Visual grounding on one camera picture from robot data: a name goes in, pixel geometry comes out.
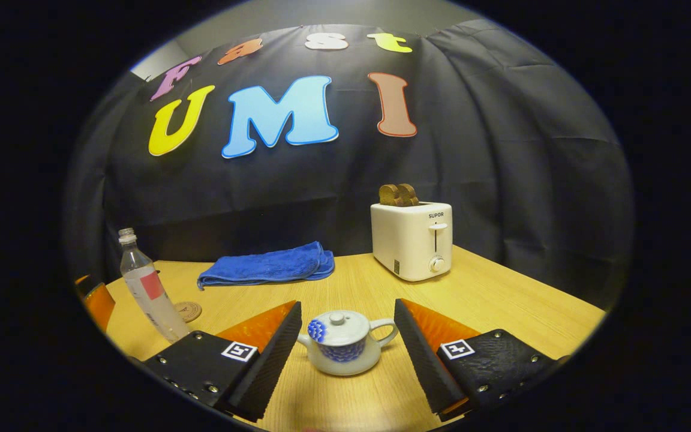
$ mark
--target coaster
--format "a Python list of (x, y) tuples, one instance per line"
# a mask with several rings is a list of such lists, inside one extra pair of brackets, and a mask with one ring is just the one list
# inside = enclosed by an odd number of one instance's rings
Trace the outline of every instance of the coaster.
[(201, 306), (193, 301), (181, 301), (175, 304), (175, 310), (183, 317), (184, 322), (190, 323), (201, 315)]

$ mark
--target teapot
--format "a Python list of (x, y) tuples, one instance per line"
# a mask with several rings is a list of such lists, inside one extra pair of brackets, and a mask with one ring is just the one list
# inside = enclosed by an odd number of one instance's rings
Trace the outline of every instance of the teapot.
[[(372, 331), (393, 326), (391, 334), (376, 340)], [(354, 311), (330, 311), (313, 318), (308, 334), (298, 334), (297, 341), (308, 349), (309, 361), (319, 371), (331, 375), (356, 375), (375, 366), (381, 348), (396, 336), (394, 320), (367, 319)]]

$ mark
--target blue pattern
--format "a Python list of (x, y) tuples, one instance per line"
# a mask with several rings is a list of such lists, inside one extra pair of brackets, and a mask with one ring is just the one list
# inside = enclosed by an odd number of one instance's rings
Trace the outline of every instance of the blue pattern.
[(330, 360), (337, 361), (338, 363), (346, 363), (348, 361), (356, 359), (359, 355), (362, 354), (362, 352), (364, 351), (366, 341), (367, 338), (365, 337), (361, 339), (361, 341), (359, 342), (356, 342), (351, 345), (345, 345), (343, 347), (326, 347), (324, 345), (319, 345), (319, 350), (321, 350), (324, 356), (326, 356)]
[(324, 342), (324, 336), (327, 334), (327, 326), (320, 320), (311, 320), (308, 325), (308, 335), (317, 342)]

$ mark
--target toaster knob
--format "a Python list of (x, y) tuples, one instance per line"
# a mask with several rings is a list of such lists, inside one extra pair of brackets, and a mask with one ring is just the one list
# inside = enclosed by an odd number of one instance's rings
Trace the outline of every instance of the toaster knob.
[(431, 270), (439, 271), (444, 267), (444, 258), (434, 258), (431, 260)]

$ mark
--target bottle cap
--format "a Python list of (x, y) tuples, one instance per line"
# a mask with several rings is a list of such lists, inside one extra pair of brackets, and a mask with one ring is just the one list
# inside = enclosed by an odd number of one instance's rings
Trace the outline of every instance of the bottle cap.
[(126, 244), (132, 243), (137, 240), (134, 229), (123, 229), (119, 230), (119, 243)]

